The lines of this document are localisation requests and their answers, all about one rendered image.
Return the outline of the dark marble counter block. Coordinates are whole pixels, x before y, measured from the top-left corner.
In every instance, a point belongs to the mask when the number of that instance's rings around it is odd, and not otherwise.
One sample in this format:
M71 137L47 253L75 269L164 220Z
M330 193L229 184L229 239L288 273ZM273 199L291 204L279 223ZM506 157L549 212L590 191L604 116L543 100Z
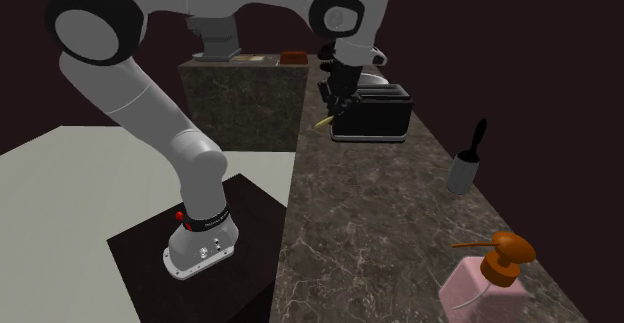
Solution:
M243 54L232 16L186 23L203 42L203 50L179 66L195 125L224 151L294 152L307 54Z

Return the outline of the black toaster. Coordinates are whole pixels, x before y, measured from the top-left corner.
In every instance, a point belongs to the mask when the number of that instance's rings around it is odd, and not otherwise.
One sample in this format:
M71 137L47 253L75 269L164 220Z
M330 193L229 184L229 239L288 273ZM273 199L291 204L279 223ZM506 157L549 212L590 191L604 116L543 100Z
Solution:
M359 85L358 104L331 123L335 142L402 143L406 140L413 99L399 84Z

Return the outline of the pink soap dispenser orange pump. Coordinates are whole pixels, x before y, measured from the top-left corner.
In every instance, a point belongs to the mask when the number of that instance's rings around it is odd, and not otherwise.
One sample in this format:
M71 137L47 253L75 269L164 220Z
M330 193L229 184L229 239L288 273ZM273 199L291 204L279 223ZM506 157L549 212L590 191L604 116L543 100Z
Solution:
M533 246L505 231L470 245L489 251L462 258L439 290L448 323L518 323L529 302L520 266L536 259Z

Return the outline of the dark robot stand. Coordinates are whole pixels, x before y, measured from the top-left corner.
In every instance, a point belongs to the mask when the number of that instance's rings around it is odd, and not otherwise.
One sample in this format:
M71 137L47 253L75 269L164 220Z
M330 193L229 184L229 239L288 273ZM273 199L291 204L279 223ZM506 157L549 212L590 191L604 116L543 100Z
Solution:
M234 251L187 280L163 264L183 204L107 240L140 323L268 323L286 208L242 174L224 191L239 229Z

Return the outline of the grey metal bowl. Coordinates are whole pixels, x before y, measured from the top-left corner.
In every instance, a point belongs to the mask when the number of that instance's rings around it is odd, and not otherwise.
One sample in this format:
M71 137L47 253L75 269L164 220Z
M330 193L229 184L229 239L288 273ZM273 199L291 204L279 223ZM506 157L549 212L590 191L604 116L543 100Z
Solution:
M389 81L383 76L371 73L361 73L358 79L358 88L384 88L389 85Z

